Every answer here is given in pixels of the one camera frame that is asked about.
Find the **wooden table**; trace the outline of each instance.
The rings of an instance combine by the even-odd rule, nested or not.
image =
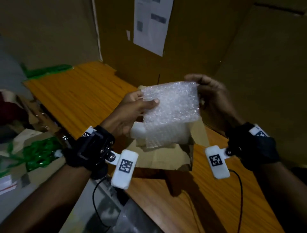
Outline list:
[[[99,124],[127,92],[136,90],[98,61],[25,85],[74,138]],[[211,145],[227,146],[226,138],[209,128],[206,131]],[[236,157],[227,159],[227,165],[243,183],[241,233],[283,232],[253,173]],[[228,179],[214,179],[203,147],[194,146],[192,172],[165,171],[166,180],[159,174],[161,171],[136,169],[127,193],[164,232],[237,232],[238,178],[232,173]]]

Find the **black cable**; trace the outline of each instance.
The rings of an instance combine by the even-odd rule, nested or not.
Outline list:
[[[92,195],[93,206],[94,206],[94,208],[95,208],[96,214],[97,214],[97,216],[98,216],[98,218],[99,218],[101,224],[102,224],[104,227],[108,228],[105,232],[107,232],[107,231],[111,228],[111,226],[107,226],[107,225],[105,225],[105,224],[102,222],[102,220],[101,220],[101,218],[100,218],[100,215],[99,215],[99,213],[98,213],[98,211],[97,211],[96,205],[95,205],[94,194],[95,194],[96,189],[97,189],[98,186],[100,185],[100,183],[103,182],[106,178],[107,178],[107,177],[105,176],[105,177],[103,177],[103,178],[98,182],[98,184],[97,184],[96,187],[94,188],[93,195]]]
[[[241,228],[241,222],[242,222],[242,214],[243,214],[243,185],[242,185],[242,181],[241,178],[239,176],[239,174],[232,170],[232,169],[228,169],[230,172],[233,172],[237,175],[239,182],[240,182],[240,187],[241,187],[241,208],[240,208],[240,217],[239,217],[239,224],[238,224],[238,233],[240,232],[240,228]]]

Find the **white paper on wall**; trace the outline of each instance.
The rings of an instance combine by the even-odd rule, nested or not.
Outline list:
[[[162,56],[172,8],[173,0],[134,0],[133,43]]]

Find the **hand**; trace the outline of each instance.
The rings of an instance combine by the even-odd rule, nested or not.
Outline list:
[[[185,80],[200,84],[198,93],[205,101],[205,112],[212,121],[213,127],[226,132],[246,122],[237,114],[223,83],[204,74],[188,74]]]
[[[146,109],[159,105],[159,100],[143,101],[140,90],[126,94],[114,111],[100,124],[101,127],[118,137],[127,134],[137,117]]]

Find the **forearm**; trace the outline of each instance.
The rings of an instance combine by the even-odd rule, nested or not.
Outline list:
[[[285,232],[306,228],[307,186],[281,162],[261,165],[254,175]]]
[[[91,172],[64,165],[0,225],[0,232],[58,232],[79,199]]]

